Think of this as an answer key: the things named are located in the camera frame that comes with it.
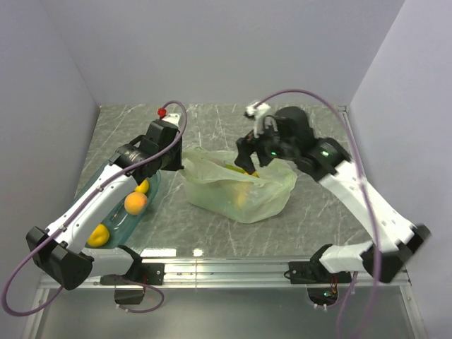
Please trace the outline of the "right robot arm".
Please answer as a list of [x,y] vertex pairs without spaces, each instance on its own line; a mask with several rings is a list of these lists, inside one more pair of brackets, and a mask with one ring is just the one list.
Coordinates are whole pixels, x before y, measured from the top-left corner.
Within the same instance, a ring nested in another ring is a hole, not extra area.
[[265,167],[274,159],[293,162],[297,169],[329,190],[355,216],[372,240],[361,244],[322,246],[301,273],[303,283],[327,283],[344,272],[374,273],[374,257],[381,257],[380,283],[390,283],[431,234],[423,225],[404,218],[370,184],[360,188],[356,165],[350,154],[332,138],[317,138],[307,113],[299,107],[285,107],[270,113],[266,103],[249,105],[245,117],[254,127],[236,142],[235,165],[255,172],[251,155]]

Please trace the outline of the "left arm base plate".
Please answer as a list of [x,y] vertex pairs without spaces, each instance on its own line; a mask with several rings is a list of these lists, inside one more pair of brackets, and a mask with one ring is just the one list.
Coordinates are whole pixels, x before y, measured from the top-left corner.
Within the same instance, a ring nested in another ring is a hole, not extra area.
[[165,274],[164,263],[140,263],[133,265],[124,275],[105,275],[100,278],[101,285],[120,285],[137,283],[162,285]]

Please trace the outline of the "green plastic bag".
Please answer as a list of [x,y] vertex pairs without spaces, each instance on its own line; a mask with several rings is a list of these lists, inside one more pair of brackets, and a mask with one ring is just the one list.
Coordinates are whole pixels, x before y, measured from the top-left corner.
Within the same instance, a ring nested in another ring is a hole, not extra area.
[[279,214],[295,187],[294,170],[285,161],[274,160],[249,175],[234,165],[235,156],[230,150],[183,150],[181,175],[187,201],[246,224]]

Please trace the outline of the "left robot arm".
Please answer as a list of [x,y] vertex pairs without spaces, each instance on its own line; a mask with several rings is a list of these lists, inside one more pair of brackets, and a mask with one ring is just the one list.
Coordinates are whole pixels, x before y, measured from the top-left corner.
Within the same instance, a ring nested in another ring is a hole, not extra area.
[[116,149],[87,191],[45,230],[32,228],[26,235],[35,265],[65,290],[87,278],[118,275],[127,284],[142,276],[142,258],[126,246],[89,249],[95,228],[144,179],[158,170],[182,168],[182,133],[178,114],[152,121],[146,134]]

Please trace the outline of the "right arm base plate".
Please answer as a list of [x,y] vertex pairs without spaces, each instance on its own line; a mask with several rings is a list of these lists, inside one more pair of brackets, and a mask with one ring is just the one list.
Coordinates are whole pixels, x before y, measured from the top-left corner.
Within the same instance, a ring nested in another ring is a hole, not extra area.
[[291,284],[316,284],[322,283],[328,271],[317,263],[311,261],[290,261],[288,270],[283,273],[283,277]]

